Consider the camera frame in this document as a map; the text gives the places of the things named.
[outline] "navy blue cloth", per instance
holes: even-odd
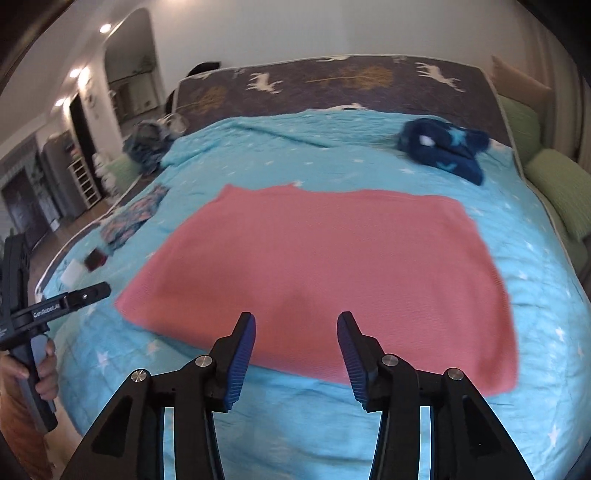
[[[153,120],[138,123],[134,132],[125,140],[123,151],[131,160],[141,165],[141,174],[149,175],[160,166],[162,157],[177,138],[168,128]]]
[[[398,149],[414,161],[440,168],[481,185],[484,175],[476,154],[488,148],[489,136],[434,118],[418,118],[404,124]]]

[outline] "doorway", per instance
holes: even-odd
[[[12,223],[33,249],[50,228],[24,168],[2,189],[2,197]]]
[[[142,120],[164,116],[166,98],[150,14],[145,8],[133,12],[108,38],[105,73],[124,138]]]
[[[72,125],[74,132],[78,139],[78,144],[82,150],[82,156],[86,160],[86,165],[90,170],[90,175],[95,181],[101,197],[105,196],[105,190],[100,178],[95,172],[95,164],[92,160],[92,155],[96,153],[95,143],[92,140],[88,123],[86,122],[86,115],[82,106],[80,95],[76,95],[70,104],[70,115],[72,116]]]

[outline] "folded fabric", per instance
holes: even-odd
[[[441,196],[226,186],[115,306],[205,350],[252,312],[253,364],[343,384],[336,320],[350,310],[364,334],[418,369],[461,368],[483,394],[517,381],[502,278],[462,204]]]
[[[112,250],[124,246],[126,241],[155,215],[168,190],[168,187],[156,184],[149,194],[111,219],[100,231],[100,237]]]
[[[476,154],[488,148],[489,136],[434,118],[418,118],[404,124],[398,149],[414,161],[440,168],[481,185],[484,175]]]

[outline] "door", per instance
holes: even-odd
[[[82,150],[82,155],[86,160],[86,165],[90,170],[90,174],[96,183],[96,187],[99,189],[100,196],[105,196],[103,184],[100,178],[96,175],[95,164],[92,160],[92,155],[96,153],[95,143],[92,141],[90,130],[88,129],[88,123],[86,122],[86,116],[84,115],[84,108],[82,106],[82,100],[80,95],[76,95],[70,104],[70,114],[72,116],[72,125],[74,125],[74,132],[76,132],[76,138],[78,144]]]
[[[24,169],[2,189],[2,197],[14,226],[32,249],[49,232],[49,223]]]

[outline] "light blue bedspread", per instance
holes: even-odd
[[[135,368],[158,374],[197,354],[130,325],[112,304],[166,237],[225,184],[439,194],[462,202],[477,222],[511,296],[519,382],[512,392],[488,401],[535,477],[563,478],[591,436],[589,302],[541,203],[520,179],[511,149],[495,144],[478,157],[485,172],[478,187],[414,164],[394,150],[394,135],[413,118],[307,111],[228,119],[178,140],[159,178],[171,190],[158,213],[104,267],[76,286],[105,280],[113,295],[71,315],[57,331],[60,397],[77,429],[87,431]],[[50,281],[46,296],[63,289],[59,277],[67,262],[100,244],[98,231],[78,243]],[[171,415],[169,411],[167,475],[174,474]],[[421,478],[428,478],[430,439],[428,419],[423,420]],[[348,387],[257,367],[249,368],[232,412],[216,416],[229,480],[368,478],[378,423],[379,415],[366,414]]]

